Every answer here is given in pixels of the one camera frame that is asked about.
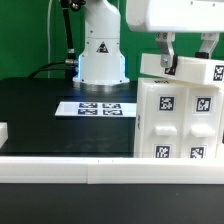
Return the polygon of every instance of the black tabletop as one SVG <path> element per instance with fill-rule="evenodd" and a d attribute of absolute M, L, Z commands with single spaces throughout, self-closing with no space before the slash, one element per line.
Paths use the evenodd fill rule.
<path fill-rule="evenodd" d="M 132 156 L 134 118 L 56 118 L 61 100 L 134 103 L 136 83 L 102 94 L 64 80 L 0 81 L 1 155 Z M 223 185 L 0 184 L 2 224 L 223 224 L 223 207 Z"/>
<path fill-rule="evenodd" d="M 1 155 L 131 157 L 135 118 L 55 117 L 60 101 L 136 103 L 137 84 L 112 92 L 73 88 L 62 79 L 0 81 Z"/>

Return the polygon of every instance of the black cable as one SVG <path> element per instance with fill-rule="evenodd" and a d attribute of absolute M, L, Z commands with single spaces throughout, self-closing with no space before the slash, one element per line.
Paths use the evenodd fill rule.
<path fill-rule="evenodd" d="M 38 74 L 41 70 L 44 70 L 46 68 L 49 68 L 53 65 L 60 65 L 60 64 L 65 64 L 64 61 L 56 61 L 56 62 L 51 62 L 51 63 L 48 63 L 42 67 L 40 67 L 39 69 L 37 69 L 36 71 L 32 72 L 31 74 L 28 75 L 28 78 L 32 79 L 36 76 L 36 74 Z"/>
<path fill-rule="evenodd" d="M 70 70 L 71 68 L 48 68 L 48 69 L 40 69 L 36 74 L 39 74 L 40 72 L 48 72 L 48 71 L 65 71 L 65 70 Z"/>
<path fill-rule="evenodd" d="M 71 23 L 69 17 L 68 9 L 63 9 L 63 16 L 65 21 L 65 31 L 66 31 L 66 39 L 67 39 L 67 47 L 68 49 L 74 49 L 73 40 L 72 40 L 72 31 L 71 31 Z"/>

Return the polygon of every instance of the cable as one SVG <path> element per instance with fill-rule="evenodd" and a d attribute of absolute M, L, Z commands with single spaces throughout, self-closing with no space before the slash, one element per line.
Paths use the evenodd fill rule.
<path fill-rule="evenodd" d="M 51 66 L 53 66 L 53 65 L 60 65 L 60 64 L 65 64 L 65 62 L 64 62 L 64 61 L 56 61 L 56 62 L 48 63 L 48 64 L 46 64 L 46 65 L 40 67 L 40 68 L 37 69 L 36 71 L 32 72 L 31 74 L 29 74 L 29 75 L 28 75 L 28 78 L 32 79 L 32 78 L 34 78 L 34 77 L 36 76 L 36 74 L 38 74 L 40 71 L 43 71 L 44 69 L 49 68 L 49 67 L 51 67 Z"/>
<path fill-rule="evenodd" d="M 48 63 L 51 62 L 51 8 L 53 0 L 49 1 L 48 13 L 47 13 L 47 43 L 48 43 Z"/>
<path fill-rule="evenodd" d="M 38 71 L 35 72 L 36 76 L 38 73 L 40 72 L 48 72 L 48 71 L 65 71 L 65 70 L 70 70 L 71 68 L 48 68 L 48 69 L 40 69 Z"/>
<path fill-rule="evenodd" d="M 68 59 L 76 59 L 75 49 L 73 47 L 72 30 L 71 30 L 71 23 L 70 23 L 70 16 L 69 16 L 69 5 L 73 5 L 73 4 L 65 0 L 61 0 L 60 3 L 61 3 L 61 8 L 62 8 L 63 17 L 64 17 Z"/>

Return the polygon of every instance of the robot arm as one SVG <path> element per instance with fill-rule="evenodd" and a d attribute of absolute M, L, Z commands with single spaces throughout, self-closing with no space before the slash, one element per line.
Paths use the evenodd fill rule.
<path fill-rule="evenodd" d="M 209 76 L 218 62 L 203 60 L 211 59 L 219 33 L 224 31 L 223 10 L 223 0 L 140 0 L 138 4 L 127 0 L 126 19 L 130 29 L 157 32 L 156 42 L 161 56 L 144 54 L 142 73 L 199 84 L 224 82 L 221 76 Z M 195 53 L 196 58 L 175 55 L 172 42 L 176 32 L 202 33 L 203 43 Z"/>
<path fill-rule="evenodd" d="M 61 0 L 67 33 L 68 51 L 74 52 L 68 8 L 74 12 L 84 6 L 85 49 L 79 56 L 74 86 L 105 89 L 128 83 L 125 59 L 120 52 L 120 13 L 107 0 Z"/>

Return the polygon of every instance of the green wall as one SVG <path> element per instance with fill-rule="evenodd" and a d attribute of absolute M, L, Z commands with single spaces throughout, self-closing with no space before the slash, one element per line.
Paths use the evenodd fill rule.
<path fill-rule="evenodd" d="M 109 0 L 114 5 L 118 0 Z M 0 79 L 27 76 L 47 63 L 48 0 L 0 1 Z M 155 34 L 131 32 L 125 21 L 126 0 L 120 0 L 121 52 L 126 57 L 126 75 L 131 80 L 140 76 L 142 52 L 158 53 Z M 76 52 L 84 48 L 83 11 L 70 13 Z M 52 61 L 66 58 L 63 17 L 58 0 L 51 16 Z M 200 34 L 176 34 L 175 52 L 194 56 L 200 48 Z M 213 58 L 224 59 L 224 37 L 221 35 Z"/>

